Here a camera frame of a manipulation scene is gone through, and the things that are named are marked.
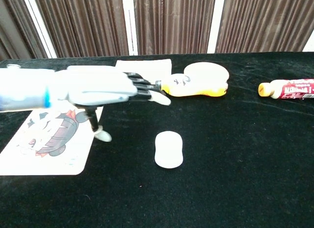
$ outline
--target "white mechanical forearm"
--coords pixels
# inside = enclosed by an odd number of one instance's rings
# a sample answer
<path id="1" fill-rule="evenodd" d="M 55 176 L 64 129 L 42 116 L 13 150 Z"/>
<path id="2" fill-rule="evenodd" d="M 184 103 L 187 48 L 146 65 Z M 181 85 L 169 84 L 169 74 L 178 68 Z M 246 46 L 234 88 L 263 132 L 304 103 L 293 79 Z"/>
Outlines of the white mechanical forearm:
<path id="1" fill-rule="evenodd" d="M 138 74 L 117 71 L 0 69 L 0 112 L 49 108 L 67 100 L 75 106 L 101 106 L 129 99 L 170 100 Z"/>

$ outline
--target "red bottle label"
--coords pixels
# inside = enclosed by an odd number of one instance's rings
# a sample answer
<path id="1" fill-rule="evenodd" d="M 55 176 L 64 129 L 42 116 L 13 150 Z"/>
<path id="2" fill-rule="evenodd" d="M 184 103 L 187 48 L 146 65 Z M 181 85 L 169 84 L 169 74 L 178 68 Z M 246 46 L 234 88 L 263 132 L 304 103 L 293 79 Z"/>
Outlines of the red bottle label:
<path id="1" fill-rule="evenodd" d="M 314 79 L 290 80 L 282 88 L 280 99 L 314 98 Z"/>

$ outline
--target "white sponge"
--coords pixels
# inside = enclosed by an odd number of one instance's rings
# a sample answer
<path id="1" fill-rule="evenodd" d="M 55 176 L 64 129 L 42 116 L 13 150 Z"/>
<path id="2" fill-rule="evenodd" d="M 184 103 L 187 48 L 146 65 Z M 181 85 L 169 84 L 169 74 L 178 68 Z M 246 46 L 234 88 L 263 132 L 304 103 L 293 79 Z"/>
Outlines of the white sponge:
<path id="1" fill-rule="evenodd" d="M 155 139 L 155 162 L 157 165 L 171 169 L 183 163 L 181 136 L 173 131 L 159 133 Z"/>

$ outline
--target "plastic bottle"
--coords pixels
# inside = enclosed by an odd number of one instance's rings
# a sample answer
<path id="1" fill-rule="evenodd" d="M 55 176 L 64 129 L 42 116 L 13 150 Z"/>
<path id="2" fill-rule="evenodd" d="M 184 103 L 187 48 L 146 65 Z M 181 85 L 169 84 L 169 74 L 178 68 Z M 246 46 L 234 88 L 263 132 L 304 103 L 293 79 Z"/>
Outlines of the plastic bottle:
<path id="1" fill-rule="evenodd" d="M 261 97 L 274 99 L 314 98 L 314 79 L 274 80 L 261 83 L 258 88 Z"/>
<path id="2" fill-rule="evenodd" d="M 226 94 L 228 84 L 225 80 L 206 79 L 204 77 L 173 74 L 156 82 L 161 90 L 174 97 L 205 95 L 220 97 Z"/>

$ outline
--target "yellow bottle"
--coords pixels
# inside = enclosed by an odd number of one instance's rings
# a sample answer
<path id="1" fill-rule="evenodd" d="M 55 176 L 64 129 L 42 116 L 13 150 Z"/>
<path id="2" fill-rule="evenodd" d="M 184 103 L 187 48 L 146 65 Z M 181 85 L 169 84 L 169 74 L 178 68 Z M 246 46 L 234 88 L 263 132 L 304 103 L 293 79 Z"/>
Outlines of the yellow bottle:
<path id="1" fill-rule="evenodd" d="M 173 74 L 158 81 L 161 90 L 174 97 L 205 95 L 220 97 L 226 94 L 228 84 L 225 79 L 211 79 L 204 76 Z"/>

